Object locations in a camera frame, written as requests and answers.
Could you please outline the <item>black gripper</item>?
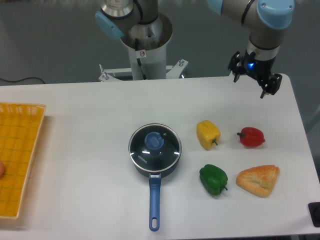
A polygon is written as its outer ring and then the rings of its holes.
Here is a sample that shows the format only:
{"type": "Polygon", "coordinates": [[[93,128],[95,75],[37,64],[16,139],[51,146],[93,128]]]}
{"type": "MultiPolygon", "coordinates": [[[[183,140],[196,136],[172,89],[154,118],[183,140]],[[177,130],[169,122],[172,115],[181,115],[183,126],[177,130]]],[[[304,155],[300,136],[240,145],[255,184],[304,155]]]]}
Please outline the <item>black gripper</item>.
{"type": "Polygon", "coordinates": [[[275,95],[281,86],[283,76],[279,73],[271,73],[275,58],[276,49],[246,50],[244,56],[237,51],[231,57],[227,68],[234,76],[234,83],[241,75],[257,80],[262,88],[260,98],[263,99],[265,95],[275,95]]]}

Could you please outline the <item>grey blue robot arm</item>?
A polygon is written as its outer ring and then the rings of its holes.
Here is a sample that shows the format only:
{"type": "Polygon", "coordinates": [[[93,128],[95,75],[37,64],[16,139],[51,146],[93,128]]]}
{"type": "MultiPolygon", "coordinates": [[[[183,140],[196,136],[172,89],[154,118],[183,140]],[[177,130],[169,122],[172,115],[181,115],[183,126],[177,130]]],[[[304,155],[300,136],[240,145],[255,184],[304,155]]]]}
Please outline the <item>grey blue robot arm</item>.
{"type": "MultiPolygon", "coordinates": [[[[250,30],[245,53],[236,52],[228,64],[234,79],[249,76],[263,95],[274,95],[282,76],[271,69],[292,22],[294,1],[210,0],[207,4],[215,13],[250,30]]],[[[173,26],[160,13],[156,0],[104,0],[95,20],[107,36],[126,46],[134,80],[175,79],[181,75],[185,67],[182,60],[167,70],[167,44],[173,26]]]]}

